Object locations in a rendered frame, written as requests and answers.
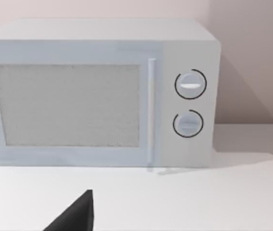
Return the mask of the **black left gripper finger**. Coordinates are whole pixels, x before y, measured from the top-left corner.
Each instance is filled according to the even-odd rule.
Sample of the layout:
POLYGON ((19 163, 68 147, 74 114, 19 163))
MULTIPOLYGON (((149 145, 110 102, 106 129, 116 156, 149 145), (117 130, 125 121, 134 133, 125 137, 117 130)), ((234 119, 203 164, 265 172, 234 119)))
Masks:
POLYGON ((93 231, 93 190, 86 190, 43 231, 93 231))

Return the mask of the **pale microwave door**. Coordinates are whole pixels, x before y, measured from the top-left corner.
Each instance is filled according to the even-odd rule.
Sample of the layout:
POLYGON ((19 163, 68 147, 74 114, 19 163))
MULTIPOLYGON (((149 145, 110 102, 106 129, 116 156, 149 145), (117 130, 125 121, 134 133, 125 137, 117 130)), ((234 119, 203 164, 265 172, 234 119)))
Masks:
POLYGON ((0 166, 149 167, 148 59, 155 148, 162 45, 0 40, 0 166))

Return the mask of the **pale microwave knob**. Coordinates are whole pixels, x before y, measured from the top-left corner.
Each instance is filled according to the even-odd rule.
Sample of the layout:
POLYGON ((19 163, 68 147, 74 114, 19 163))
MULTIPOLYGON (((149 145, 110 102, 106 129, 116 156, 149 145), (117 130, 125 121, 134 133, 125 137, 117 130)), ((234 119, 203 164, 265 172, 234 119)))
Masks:
POLYGON ((194 98, 201 94, 203 90, 203 77, 198 73, 187 73, 179 77, 177 90, 185 98, 194 98))
POLYGON ((179 115, 176 120, 177 131, 183 136, 192 136, 196 134, 200 127, 199 116, 195 113, 179 115))

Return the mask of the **pale microwave oven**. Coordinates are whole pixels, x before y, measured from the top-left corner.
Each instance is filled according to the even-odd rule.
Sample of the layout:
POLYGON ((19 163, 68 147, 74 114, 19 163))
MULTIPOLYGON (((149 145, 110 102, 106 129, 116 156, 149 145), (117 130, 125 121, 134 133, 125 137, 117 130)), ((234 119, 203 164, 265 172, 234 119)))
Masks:
POLYGON ((26 18, 0 26, 0 40, 125 40, 162 45, 159 134, 152 167, 207 167, 211 161, 221 45, 194 20, 163 18, 26 18), (185 98, 179 77, 198 73, 200 95, 185 98), (195 113, 200 127, 192 136, 176 128, 179 115, 195 113))

